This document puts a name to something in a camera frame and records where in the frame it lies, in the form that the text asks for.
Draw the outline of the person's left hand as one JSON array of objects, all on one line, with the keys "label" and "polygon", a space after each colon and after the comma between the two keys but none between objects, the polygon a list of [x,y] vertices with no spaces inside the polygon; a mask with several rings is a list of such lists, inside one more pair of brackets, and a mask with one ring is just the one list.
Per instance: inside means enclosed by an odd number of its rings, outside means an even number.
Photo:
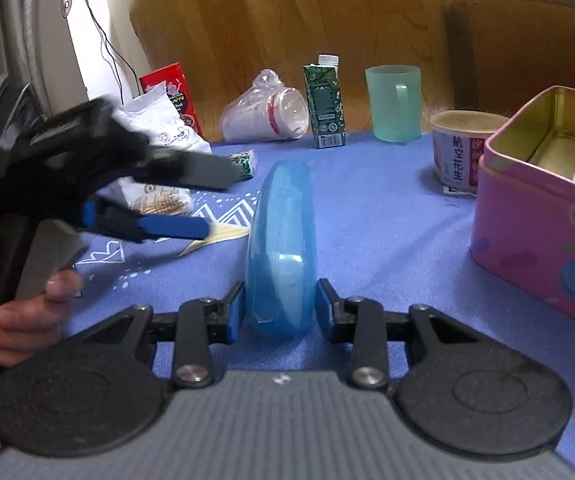
[{"label": "person's left hand", "polygon": [[71,269],[52,275],[44,292],[0,307],[0,365],[14,366],[56,344],[71,315],[69,301],[82,289],[80,275]]}]

